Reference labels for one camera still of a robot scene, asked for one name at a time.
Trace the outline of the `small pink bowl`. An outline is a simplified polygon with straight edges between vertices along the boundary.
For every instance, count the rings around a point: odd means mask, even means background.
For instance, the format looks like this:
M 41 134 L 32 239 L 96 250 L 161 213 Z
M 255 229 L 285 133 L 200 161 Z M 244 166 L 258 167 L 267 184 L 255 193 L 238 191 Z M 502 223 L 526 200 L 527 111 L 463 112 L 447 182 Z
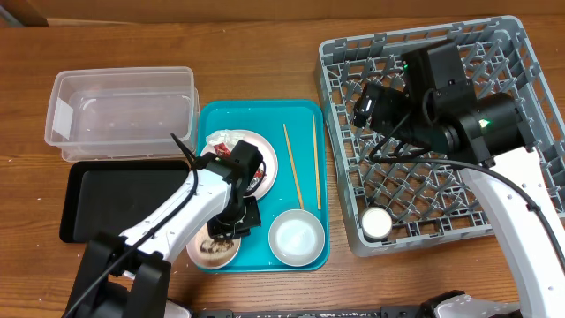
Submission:
M 241 239 L 217 241 L 208 235 L 205 224 L 187 244 L 186 251 L 191 261 L 201 269 L 220 269 L 237 256 Z

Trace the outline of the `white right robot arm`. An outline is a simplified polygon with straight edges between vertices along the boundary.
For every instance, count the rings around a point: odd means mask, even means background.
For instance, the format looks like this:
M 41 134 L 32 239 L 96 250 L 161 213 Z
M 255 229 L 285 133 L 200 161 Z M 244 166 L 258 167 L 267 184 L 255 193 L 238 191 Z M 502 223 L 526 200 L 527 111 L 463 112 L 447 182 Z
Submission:
M 401 55 L 402 91 L 369 83 L 355 118 L 417 146 L 374 163 L 429 163 L 458 170 L 487 215 L 511 268 L 522 317 L 564 315 L 564 228 L 544 185 L 534 135 L 515 98 L 476 96 L 457 45 L 436 42 Z

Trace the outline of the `red foil snack wrapper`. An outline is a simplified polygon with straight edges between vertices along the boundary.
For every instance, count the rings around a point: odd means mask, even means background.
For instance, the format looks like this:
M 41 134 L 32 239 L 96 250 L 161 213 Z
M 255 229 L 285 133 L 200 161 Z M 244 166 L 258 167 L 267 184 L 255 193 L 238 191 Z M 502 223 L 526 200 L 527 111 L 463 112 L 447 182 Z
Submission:
M 227 158 L 243 168 L 249 187 L 257 186 L 263 181 L 266 164 L 257 146 L 238 140 L 230 146 L 226 142 L 215 145 L 214 151 L 221 158 Z

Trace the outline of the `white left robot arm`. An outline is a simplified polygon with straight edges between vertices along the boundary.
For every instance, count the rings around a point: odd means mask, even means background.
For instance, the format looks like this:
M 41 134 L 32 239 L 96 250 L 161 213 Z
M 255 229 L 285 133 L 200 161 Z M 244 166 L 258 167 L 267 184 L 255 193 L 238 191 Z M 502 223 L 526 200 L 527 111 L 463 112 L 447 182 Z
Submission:
M 256 146 L 241 140 L 226 158 L 180 149 L 191 169 L 184 183 L 136 225 L 87 243 L 65 316 L 190 317 L 168 297 L 172 263 L 202 227 L 225 240 L 260 226 L 257 201 L 246 193 L 263 162 Z

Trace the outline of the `brown food scrap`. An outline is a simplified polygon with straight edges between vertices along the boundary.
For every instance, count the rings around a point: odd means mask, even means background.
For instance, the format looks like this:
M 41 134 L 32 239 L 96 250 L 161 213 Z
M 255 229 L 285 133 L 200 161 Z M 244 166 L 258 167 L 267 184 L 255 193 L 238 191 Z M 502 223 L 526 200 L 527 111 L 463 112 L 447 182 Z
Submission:
M 227 254 L 233 247 L 234 243 L 232 240 L 222 240 L 216 241 L 213 239 L 204 239 L 200 243 L 199 250 L 202 254 L 221 255 Z

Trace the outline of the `white paper cup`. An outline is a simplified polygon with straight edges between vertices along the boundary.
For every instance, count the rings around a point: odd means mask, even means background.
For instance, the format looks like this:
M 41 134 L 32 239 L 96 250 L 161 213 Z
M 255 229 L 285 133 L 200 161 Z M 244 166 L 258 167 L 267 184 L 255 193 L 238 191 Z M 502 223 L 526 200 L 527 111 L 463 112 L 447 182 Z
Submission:
M 360 222 L 364 235 L 373 240 L 386 239 L 393 228 L 392 217 L 381 207 L 366 209 L 361 214 Z

